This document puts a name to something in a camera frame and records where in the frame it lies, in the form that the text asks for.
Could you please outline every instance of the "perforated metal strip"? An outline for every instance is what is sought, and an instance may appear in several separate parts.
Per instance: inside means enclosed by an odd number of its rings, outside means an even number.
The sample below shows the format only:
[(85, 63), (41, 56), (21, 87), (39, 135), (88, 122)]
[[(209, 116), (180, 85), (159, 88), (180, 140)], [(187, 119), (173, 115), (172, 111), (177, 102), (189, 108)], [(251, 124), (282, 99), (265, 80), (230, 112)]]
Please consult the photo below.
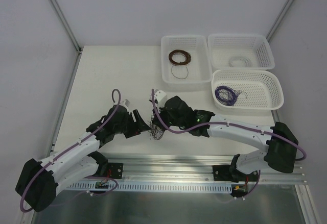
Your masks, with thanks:
[[(108, 189), (114, 183), (107, 183)], [(79, 181), (70, 185), (67, 190), (104, 191), (96, 188), (96, 181)], [(163, 182), (120, 182), (115, 191), (129, 192), (199, 192), (199, 193), (231, 193), (230, 184), (216, 183), (163, 183)]]

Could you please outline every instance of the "white plastic basket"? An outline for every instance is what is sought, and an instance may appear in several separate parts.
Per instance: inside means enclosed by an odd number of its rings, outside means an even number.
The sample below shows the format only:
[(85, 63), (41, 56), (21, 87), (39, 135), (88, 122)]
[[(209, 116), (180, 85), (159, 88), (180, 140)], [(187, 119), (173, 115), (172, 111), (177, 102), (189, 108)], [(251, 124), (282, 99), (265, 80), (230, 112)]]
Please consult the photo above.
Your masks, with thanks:
[(257, 34), (211, 34), (209, 55), (216, 69), (268, 70), (275, 67), (267, 39)]
[[(217, 100), (215, 90), (222, 85), (243, 91), (234, 106), (223, 105)], [(268, 71), (217, 70), (214, 72), (211, 88), (216, 107), (225, 111), (276, 110), (284, 103), (281, 84)]]
[[(191, 54), (188, 65), (174, 66), (169, 61), (169, 53), (181, 49)], [(174, 56), (177, 62), (183, 62), (183, 56)], [(204, 36), (181, 35), (164, 36), (161, 39), (161, 74), (164, 82), (170, 85), (194, 85), (209, 83), (212, 79), (212, 68), (208, 55), (208, 47)]]

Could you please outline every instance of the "white table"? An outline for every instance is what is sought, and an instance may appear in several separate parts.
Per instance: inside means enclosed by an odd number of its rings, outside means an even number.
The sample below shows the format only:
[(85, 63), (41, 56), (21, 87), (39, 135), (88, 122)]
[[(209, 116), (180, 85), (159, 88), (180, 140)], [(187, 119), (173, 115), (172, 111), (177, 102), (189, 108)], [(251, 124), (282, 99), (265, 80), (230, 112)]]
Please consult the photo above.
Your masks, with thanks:
[[(173, 91), (161, 78), (160, 46), (85, 46), (76, 73), (66, 111), (54, 151), (76, 141), (85, 129), (112, 107), (111, 91), (118, 88), (122, 99), (128, 99), (130, 109), (138, 109), (149, 121), (152, 104), (148, 101), (151, 89), (167, 92), (169, 98), (178, 95), (193, 109), (219, 113), (214, 105), (211, 84), (196, 92)], [(273, 125), (270, 111), (261, 116), (226, 115), (227, 118), (257, 125)], [(150, 134), (125, 139), (116, 135), (100, 149), (105, 154), (190, 155), (214, 156), (249, 153), (255, 148), (221, 138), (175, 135), (165, 132), (159, 141), (150, 140)]]

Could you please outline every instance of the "white wall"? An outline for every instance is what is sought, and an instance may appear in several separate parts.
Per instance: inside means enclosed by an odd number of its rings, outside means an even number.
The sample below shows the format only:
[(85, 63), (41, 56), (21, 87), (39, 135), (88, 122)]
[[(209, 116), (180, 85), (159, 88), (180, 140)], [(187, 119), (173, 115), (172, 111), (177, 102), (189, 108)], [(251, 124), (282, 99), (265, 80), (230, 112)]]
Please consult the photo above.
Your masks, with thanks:
[(296, 0), (271, 48), (285, 96), (280, 115), (308, 153), (310, 190), (327, 223), (327, 0)]
[(0, 223), (19, 213), (20, 171), (44, 157), (75, 58), (48, 0), (0, 0)]
[(286, 0), (58, 0), (81, 45), (160, 45), (168, 34), (266, 35)]

